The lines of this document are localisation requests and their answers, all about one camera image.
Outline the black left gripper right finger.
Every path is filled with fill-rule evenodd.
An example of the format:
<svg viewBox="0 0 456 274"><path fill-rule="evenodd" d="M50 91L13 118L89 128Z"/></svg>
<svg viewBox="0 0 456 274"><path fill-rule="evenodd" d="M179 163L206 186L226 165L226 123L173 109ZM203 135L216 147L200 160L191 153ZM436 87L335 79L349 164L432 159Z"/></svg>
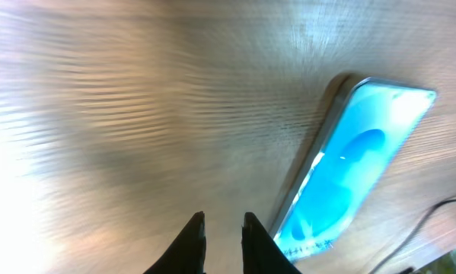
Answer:
<svg viewBox="0 0 456 274"><path fill-rule="evenodd" d="M244 214L241 246L244 274L301 274L252 212Z"/></svg>

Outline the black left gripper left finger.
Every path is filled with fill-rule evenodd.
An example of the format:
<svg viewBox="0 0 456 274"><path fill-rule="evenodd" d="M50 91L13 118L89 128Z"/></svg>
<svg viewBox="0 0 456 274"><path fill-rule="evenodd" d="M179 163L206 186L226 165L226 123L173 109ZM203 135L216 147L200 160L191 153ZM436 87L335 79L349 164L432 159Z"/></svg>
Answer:
<svg viewBox="0 0 456 274"><path fill-rule="evenodd" d="M196 212L144 274L203 274L205 258L205 214Z"/></svg>

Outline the turquoise screen smartphone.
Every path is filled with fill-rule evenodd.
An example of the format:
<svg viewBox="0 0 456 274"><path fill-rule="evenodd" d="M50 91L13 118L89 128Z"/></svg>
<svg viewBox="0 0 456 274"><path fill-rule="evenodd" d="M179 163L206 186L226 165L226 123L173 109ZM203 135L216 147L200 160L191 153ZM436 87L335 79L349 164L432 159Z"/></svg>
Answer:
<svg viewBox="0 0 456 274"><path fill-rule="evenodd" d="M436 98L382 78L342 80L269 230L287 260L332 247Z"/></svg>

